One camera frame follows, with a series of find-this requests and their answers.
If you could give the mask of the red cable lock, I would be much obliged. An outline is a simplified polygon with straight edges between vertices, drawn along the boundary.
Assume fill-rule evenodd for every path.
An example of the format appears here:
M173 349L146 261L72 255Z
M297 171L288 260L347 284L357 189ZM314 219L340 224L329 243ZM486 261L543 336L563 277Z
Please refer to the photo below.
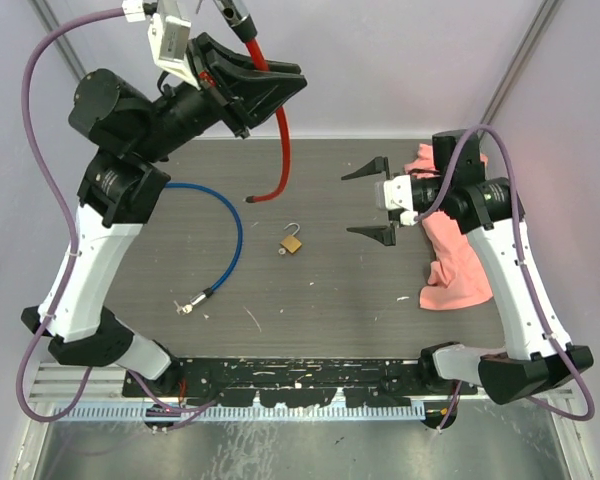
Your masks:
M214 4L229 25L238 39L245 45L254 66L259 71L269 71L269 62L261 50L257 40L258 30L249 10L242 1L215 0ZM287 187L291 173L291 140L289 125L286 113L283 107L280 107L276 113L276 122L279 131L281 146L281 174L276 188L265 195L248 196L246 203L262 203L276 199Z

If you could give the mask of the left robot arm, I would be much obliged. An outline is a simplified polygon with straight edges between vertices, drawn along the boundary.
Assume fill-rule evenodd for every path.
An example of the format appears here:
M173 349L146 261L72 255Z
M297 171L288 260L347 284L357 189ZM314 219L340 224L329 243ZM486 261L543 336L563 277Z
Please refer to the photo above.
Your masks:
M159 165L216 123L245 137L307 84L297 64L271 61L260 70L207 34L191 39L186 54L195 83L156 99L108 69L80 81L69 122L97 151L77 192L75 266L68 281L56 280L47 299L21 315L30 330L49 338L58 363L119 365L141 375L158 396L179 387L178 359L126 326L104 301L169 181Z

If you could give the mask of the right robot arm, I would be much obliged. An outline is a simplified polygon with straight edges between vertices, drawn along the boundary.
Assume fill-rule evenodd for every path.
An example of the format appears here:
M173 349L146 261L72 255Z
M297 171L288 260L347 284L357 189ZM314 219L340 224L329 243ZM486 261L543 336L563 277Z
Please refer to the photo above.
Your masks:
M382 175L375 185L376 206L388 214L385 226L356 233L385 246L396 243L398 227L413 226L436 212L454 220L476 253L492 290L504 333L504 346L490 350L447 342L422 350L418 379L439 394L453 381L484 389L498 405L579 381L594 364L591 349L575 344L562 326L535 264L525 212L514 175L489 179L480 159L478 125L432 137L434 169L392 173L383 156L348 179Z

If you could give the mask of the blue lock keys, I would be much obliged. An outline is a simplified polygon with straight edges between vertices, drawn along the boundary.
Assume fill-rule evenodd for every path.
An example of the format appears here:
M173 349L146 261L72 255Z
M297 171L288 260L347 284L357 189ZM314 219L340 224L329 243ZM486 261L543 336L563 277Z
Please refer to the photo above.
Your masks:
M188 315L193 310L193 306L190 303L187 303L185 305L181 305L177 301L175 301L174 305L176 307L176 313L178 315L181 315L181 316Z

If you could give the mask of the brass padlock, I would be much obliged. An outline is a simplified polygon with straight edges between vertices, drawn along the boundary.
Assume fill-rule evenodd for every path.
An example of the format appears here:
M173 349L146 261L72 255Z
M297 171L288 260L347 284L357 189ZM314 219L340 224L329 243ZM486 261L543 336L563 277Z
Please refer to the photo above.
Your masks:
M302 247L302 242L297 238L300 229L300 225L296 222L291 222L284 227L284 231L290 230L290 233L280 242L278 253L281 256L293 255Z

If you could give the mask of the pink cloth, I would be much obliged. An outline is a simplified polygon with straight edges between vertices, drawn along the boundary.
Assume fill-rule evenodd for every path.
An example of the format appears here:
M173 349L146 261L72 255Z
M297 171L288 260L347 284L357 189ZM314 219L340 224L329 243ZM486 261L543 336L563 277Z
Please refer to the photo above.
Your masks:
M420 291L420 307L448 311L491 300L493 293L485 270L457 222L444 212L435 212L421 225L435 260L430 264L427 284Z

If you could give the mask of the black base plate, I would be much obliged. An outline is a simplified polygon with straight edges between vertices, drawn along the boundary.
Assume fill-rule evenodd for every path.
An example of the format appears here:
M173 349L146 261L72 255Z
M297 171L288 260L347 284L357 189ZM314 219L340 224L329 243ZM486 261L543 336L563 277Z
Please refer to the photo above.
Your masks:
M345 406L402 407L419 396L448 396L449 380L428 386L416 362L403 359L183 358L169 394L187 404L224 407L325 407L338 393Z

